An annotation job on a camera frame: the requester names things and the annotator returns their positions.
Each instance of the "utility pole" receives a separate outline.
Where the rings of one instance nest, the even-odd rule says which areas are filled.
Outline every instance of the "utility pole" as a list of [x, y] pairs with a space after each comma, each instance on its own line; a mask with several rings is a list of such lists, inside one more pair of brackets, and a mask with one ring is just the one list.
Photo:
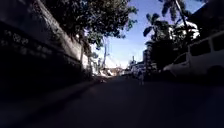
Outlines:
[[190, 44], [191, 43], [191, 38], [190, 38], [190, 35], [189, 35], [189, 30], [188, 30], [188, 26], [187, 26], [187, 22], [186, 22], [186, 19], [185, 19], [185, 16], [183, 14], [183, 10], [181, 9], [180, 7], [180, 4], [177, 0], [174, 0], [175, 1], [175, 4], [176, 4], [176, 7], [178, 9], [178, 11], [180, 12], [180, 16], [184, 22], [184, 28], [185, 28], [185, 31], [186, 31], [186, 38], [187, 38], [187, 44]]
[[105, 68], [106, 65], [106, 57], [107, 57], [107, 44], [104, 45], [103, 68]]

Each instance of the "street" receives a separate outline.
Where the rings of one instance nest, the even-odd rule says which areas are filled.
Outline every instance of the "street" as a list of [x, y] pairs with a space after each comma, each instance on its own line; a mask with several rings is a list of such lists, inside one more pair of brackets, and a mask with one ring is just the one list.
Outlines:
[[19, 128], [221, 128], [224, 87], [112, 78]]

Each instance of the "sky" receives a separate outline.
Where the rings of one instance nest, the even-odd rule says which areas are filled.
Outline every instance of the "sky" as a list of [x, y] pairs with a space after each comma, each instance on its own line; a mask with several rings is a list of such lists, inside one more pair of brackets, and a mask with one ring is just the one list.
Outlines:
[[[196, 0], [186, 1], [187, 9], [192, 13], [203, 6], [201, 2]], [[124, 32], [126, 35], [125, 39], [108, 38], [106, 40], [109, 52], [109, 56], [106, 58], [106, 65], [110, 68], [116, 66], [126, 68], [132, 56], [134, 56], [137, 62], [142, 61], [143, 51], [146, 49], [145, 42], [150, 40], [150, 35], [147, 37], [143, 36], [144, 29], [149, 26], [146, 19], [147, 13], [158, 13], [161, 16], [161, 20], [167, 20], [172, 23], [169, 14], [166, 17], [162, 17], [161, 10], [163, 6], [158, 0], [131, 0], [130, 5], [139, 9], [137, 15], [130, 16], [132, 19], [138, 20], [138, 23], [134, 24], [130, 31]], [[100, 58], [103, 58], [104, 48], [97, 51], [95, 46], [92, 46], [92, 51], [96, 52]]]

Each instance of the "tree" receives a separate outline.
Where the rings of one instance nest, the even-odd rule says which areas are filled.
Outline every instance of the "tree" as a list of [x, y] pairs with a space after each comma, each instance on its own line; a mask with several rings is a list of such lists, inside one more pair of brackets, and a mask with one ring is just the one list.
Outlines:
[[151, 30], [154, 31], [154, 35], [151, 36], [151, 40], [153, 41], [157, 41], [161, 38], [166, 38], [167, 36], [169, 36], [168, 22], [165, 20], [159, 20], [159, 17], [160, 16], [157, 13], [154, 13], [152, 16], [150, 14], [146, 15], [146, 18], [151, 25], [145, 28], [143, 36], [147, 36], [151, 32]]
[[47, 0], [46, 5], [70, 37], [88, 33], [89, 43], [102, 46], [103, 37], [124, 38], [136, 20], [129, 18], [137, 9], [130, 0]]
[[186, 30], [186, 41], [190, 42], [189, 32], [188, 32], [188, 25], [185, 20], [185, 17], [189, 17], [191, 15], [191, 12], [186, 10], [186, 5], [184, 3], [184, 0], [159, 0], [160, 2], [163, 2], [163, 9], [162, 14], [165, 16], [167, 12], [170, 12], [171, 20], [175, 21], [177, 18], [177, 11], [179, 12], [181, 19], [184, 22], [184, 27]]
[[178, 25], [179, 21], [181, 21], [181, 19], [179, 19], [177, 22], [175, 22], [174, 25], [171, 25], [172, 27], [172, 39], [174, 41], [175, 44], [178, 44], [178, 47], [187, 47], [190, 43], [192, 43], [192, 41], [195, 39], [194, 35], [195, 35], [195, 30], [197, 29], [197, 26], [194, 26], [191, 23], [188, 23], [188, 38], [190, 40], [190, 42], [186, 41], [186, 30], [185, 27], [183, 25]]
[[157, 64], [158, 69], [173, 62], [176, 53], [173, 50], [172, 40], [161, 40], [151, 43], [150, 59]]

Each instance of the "white van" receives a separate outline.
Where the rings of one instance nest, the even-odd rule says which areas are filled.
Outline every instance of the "white van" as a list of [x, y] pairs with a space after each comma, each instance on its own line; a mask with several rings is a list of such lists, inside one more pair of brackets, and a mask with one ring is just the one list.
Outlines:
[[174, 76], [224, 74], [224, 31], [188, 46], [164, 71]]

